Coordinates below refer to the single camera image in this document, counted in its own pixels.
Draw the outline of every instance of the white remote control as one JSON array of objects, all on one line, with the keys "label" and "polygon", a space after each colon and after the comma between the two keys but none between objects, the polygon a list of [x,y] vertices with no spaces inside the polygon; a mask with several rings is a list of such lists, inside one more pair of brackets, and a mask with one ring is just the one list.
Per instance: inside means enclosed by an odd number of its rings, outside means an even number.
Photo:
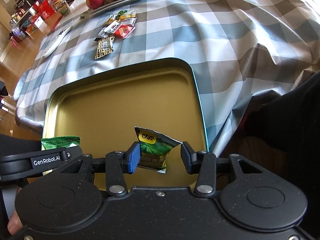
[{"label": "white remote control", "polygon": [[59,34],[54,38],[53,41],[45,48],[42,57],[46,58],[49,57],[52,52],[59,46],[60,42],[66,36],[66,34],[72,29],[72,25],[65,27]]}]

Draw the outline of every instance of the human hand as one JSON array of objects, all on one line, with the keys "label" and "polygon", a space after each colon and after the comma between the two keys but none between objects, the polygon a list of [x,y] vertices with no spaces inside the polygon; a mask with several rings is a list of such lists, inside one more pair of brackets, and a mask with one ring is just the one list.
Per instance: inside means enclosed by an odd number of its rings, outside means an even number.
[{"label": "human hand", "polygon": [[[16,195],[19,193],[19,191],[22,190],[22,188],[18,187],[16,191]],[[14,213],[12,214],[9,223],[8,223],[8,231],[11,235],[14,235],[16,232],[18,232],[23,227],[20,218],[18,217],[18,214],[16,210],[14,210]]]}]

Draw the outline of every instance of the bolt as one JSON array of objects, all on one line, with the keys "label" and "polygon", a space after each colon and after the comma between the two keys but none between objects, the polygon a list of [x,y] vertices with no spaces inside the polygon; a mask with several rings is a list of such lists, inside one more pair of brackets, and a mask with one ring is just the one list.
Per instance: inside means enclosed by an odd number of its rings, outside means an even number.
[{"label": "bolt", "polygon": [[121,185],[112,185],[109,188],[109,191],[114,193],[114,194],[120,194],[120,193],[124,192],[124,187],[121,186]]},{"label": "bolt", "polygon": [[156,194],[157,194],[157,196],[159,196],[159,197],[164,197],[164,196],[165,196],[165,193],[162,192],[162,191],[157,191]]},{"label": "bolt", "polygon": [[203,194],[209,194],[213,191],[213,188],[209,185],[200,185],[197,187],[197,191]]}]

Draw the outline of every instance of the white tray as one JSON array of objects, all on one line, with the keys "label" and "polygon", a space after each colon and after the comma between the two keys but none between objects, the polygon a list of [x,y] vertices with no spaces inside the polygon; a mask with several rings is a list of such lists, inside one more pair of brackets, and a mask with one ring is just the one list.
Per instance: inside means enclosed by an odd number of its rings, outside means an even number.
[{"label": "white tray", "polygon": [[88,13],[90,14],[90,16],[92,16],[92,15],[99,14],[99,13],[102,13],[104,11],[108,11],[110,9],[113,9],[113,8],[116,8],[116,7],[119,7],[119,6],[128,4],[128,3],[132,3],[132,2],[135,2],[135,1],[139,1],[139,0],[119,0],[119,1],[115,1],[115,2],[109,3],[107,5],[101,6],[100,8],[95,9],[95,10],[88,9]]}]

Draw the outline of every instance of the checkered tablecloth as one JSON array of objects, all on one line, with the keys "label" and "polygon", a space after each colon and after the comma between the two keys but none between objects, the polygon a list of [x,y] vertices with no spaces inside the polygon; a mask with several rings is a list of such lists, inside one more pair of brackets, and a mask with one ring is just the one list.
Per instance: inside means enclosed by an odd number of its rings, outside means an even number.
[{"label": "checkered tablecloth", "polygon": [[[319,70],[319,0],[141,0],[136,29],[94,60],[108,16],[73,15],[44,37],[18,100],[17,120],[41,130],[50,95],[75,80],[147,60],[177,57],[196,76],[210,150],[220,155],[252,97],[283,95]],[[45,47],[75,27],[47,59]]]}]

